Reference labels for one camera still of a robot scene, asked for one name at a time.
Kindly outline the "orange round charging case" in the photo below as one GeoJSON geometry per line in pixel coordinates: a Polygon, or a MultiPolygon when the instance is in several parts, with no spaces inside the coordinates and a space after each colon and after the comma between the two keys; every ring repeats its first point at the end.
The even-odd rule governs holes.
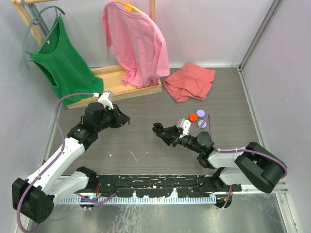
{"type": "Polygon", "coordinates": [[[192,113],[189,115],[189,121],[190,122],[196,122],[198,120],[198,115],[195,113],[192,113]]]}

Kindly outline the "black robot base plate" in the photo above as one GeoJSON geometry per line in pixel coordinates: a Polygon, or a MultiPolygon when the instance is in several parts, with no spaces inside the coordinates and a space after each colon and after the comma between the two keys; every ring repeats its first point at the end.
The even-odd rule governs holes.
{"type": "Polygon", "coordinates": [[[77,192],[99,193],[102,197],[116,194],[120,198],[167,198],[176,191],[178,198],[198,198],[228,190],[228,185],[208,175],[100,175],[93,189],[77,192]]]}

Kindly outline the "wooden clothes rack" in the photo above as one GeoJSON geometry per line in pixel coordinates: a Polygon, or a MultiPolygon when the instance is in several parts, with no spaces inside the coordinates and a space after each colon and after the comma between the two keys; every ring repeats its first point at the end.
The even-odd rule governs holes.
{"type": "MultiPolygon", "coordinates": [[[[33,54],[33,52],[35,52],[37,49],[42,49],[44,44],[47,43],[51,33],[54,30],[54,26],[53,26],[54,22],[52,24],[52,28],[49,30],[49,33],[46,34],[45,37],[42,37],[38,29],[36,29],[36,24],[35,24],[36,19],[42,13],[38,12],[38,14],[34,16],[34,18],[31,18],[30,15],[27,13],[26,9],[24,8],[24,6],[22,6],[23,1],[14,0],[12,1],[12,4],[14,5],[18,13],[22,15],[23,20],[27,22],[28,24],[28,28],[24,36],[22,53],[23,53],[23,59],[24,59],[25,66],[28,70],[30,70],[31,69],[30,63],[33,63],[34,65],[36,65],[31,60],[30,55],[33,54]]],[[[57,17],[61,17],[63,19],[63,15],[65,14],[64,11],[57,6],[54,6],[53,8],[55,9],[55,13],[56,13],[55,19],[57,17]]],[[[103,92],[111,91],[113,93],[112,101],[115,100],[115,98],[118,96],[127,97],[127,98],[136,97],[140,95],[152,94],[157,91],[161,91],[162,89],[160,81],[155,86],[149,86],[149,87],[144,87],[144,88],[136,88],[131,85],[125,86],[122,81],[123,81],[124,76],[126,75],[126,71],[121,65],[112,66],[112,67],[102,67],[102,68],[98,68],[95,70],[91,70],[91,72],[94,74],[94,76],[101,78],[103,80],[104,82],[103,92]]],[[[101,96],[101,94],[99,93],[88,93],[88,94],[87,93],[75,93],[75,94],[67,95],[61,99],[59,99],[58,97],[57,98],[59,99],[59,102],[66,105],[68,108],[77,108],[77,107],[88,106],[92,102],[98,102],[98,98],[101,96]]]]}

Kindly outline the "aluminium corner post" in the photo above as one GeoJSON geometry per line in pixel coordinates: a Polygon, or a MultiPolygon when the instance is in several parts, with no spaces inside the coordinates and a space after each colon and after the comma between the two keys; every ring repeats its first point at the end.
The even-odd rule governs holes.
{"type": "Polygon", "coordinates": [[[240,65],[238,66],[238,70],[242,71],[246,66],[248,60],[250,59],[252,53],[254,52],[255,48],[257,47],[258,43],[260,42],[261,38],[263,37],[265,31],[268,29],[270,22],[272,21],[274,15],[278,11],[279,7],[283,3],[283,0],[273,0],[272,4],[270,5],[267,13],[265,14],[250,46],[247,49],[245,56],[243,57],[240,65]]]}

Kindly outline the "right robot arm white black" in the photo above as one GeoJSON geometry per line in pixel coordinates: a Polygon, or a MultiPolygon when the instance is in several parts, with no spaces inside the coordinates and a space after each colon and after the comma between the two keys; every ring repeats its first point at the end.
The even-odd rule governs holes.
{"type": "Polygon", "coordinates": [[[197,161],[203,168],[216,170],[213,185],[218,191],[234,184],[251,184],[259,191],[271,193],[288,173],[281,160],[255,142],[244,148],[224,150],[214,146],[208,132],[193,136],[181,124],[164,128],[161,123],[155,123],[153,132],[168,146],[181,145],[198,153],[197,161]]]}

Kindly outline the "pink t-shirt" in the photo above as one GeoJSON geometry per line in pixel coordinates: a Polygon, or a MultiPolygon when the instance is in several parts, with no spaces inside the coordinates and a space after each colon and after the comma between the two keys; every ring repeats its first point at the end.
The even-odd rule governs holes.
{"type": "Polygon", "coordinates": [[[106,48],[126,71],[125,86],[155,86],[170,74],[165,38],[147,14],[127,11],[110,1],[104,7],[102,25],[106,48]]]}

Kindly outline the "black round charging case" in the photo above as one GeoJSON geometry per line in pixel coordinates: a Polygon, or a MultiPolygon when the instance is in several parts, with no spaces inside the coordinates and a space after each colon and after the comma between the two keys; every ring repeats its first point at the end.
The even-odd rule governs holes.
{"type": "Polygon", "coordinates": [[[154,133],[162,133],[163,132],[163,125],[159,122],[153,124],[152,128],[154,133]]]}

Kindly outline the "coral folded cloth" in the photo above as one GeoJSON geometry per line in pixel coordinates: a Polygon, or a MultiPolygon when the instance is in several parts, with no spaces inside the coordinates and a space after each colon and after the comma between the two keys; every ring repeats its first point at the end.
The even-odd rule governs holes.
{"type": "Polygon", "coordinates": [[[189,98],[204,101],[215,75],[215,70],[188,63],[167,77],[163,86],[176,102],[185,102],[189,98]]]}

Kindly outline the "lilac round charging case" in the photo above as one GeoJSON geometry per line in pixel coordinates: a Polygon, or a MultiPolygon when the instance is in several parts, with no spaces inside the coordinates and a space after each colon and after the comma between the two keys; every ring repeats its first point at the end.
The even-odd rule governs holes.
{"type": "Polygon", "coordinates": [[[197,122],[198,129],[205,129],[207,127],[207,122],[205,120],[199,120],[197,122]]]}

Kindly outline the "lilac earbud charging case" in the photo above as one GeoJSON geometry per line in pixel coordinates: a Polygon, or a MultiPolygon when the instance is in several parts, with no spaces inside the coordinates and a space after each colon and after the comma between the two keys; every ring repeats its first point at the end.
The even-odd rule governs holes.
{"type": "Polygon", "coordinates": [[[199,118],[203,118],[203,117],[206,115],[206,113],[205,113],[204,110],[199,109],[199,110],[196,111],[196,115],[197,115],[199,118]]]}

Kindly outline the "green tank top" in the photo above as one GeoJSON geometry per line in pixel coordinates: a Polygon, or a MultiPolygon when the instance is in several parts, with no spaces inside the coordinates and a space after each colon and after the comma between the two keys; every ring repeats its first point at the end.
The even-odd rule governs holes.
{"type": "Polygon", "coordinates": [[[75,93],[103,93],[103,80],[94,76],[71,44],[63,19],[57,17],[53,26],[47,43],[30,58],[43,72],[56,96],[61,99],[75,93]]]}

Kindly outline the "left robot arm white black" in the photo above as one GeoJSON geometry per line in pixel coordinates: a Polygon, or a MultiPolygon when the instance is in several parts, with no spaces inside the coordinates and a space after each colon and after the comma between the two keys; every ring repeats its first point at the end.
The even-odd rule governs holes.
{"type": "Polygon", "coordinates": [[[97,188],[97,174],[80,167],[71,176],[59,177],[107,128],[119,128],[129,123],[130,117],[120,111],[116,104],[108,107],[95,102],[88,105],[80,122],[65,137],[60,148],[27,179],[16,179],[12,184],[13,208],[17,216],[23,214],[36,223],[44,222],[54,206],[71,194],[97,188]]]}

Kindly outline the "yellow hanger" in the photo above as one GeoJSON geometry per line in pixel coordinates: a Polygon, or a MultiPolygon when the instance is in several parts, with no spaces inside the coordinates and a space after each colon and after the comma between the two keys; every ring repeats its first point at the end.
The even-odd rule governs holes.
{"type": "Polygon", "coordinates": [[[114,3],[119,3],[122,4],[125,8],[125,10],[132,12],[132,11],[137,11],[138,13],[142,13],[142,11],[140,9],[138,9],[137,7],[133,6],[130,4],[130,2],[127,1],[122,1],[122,0],[113,0],[114,3]]]}

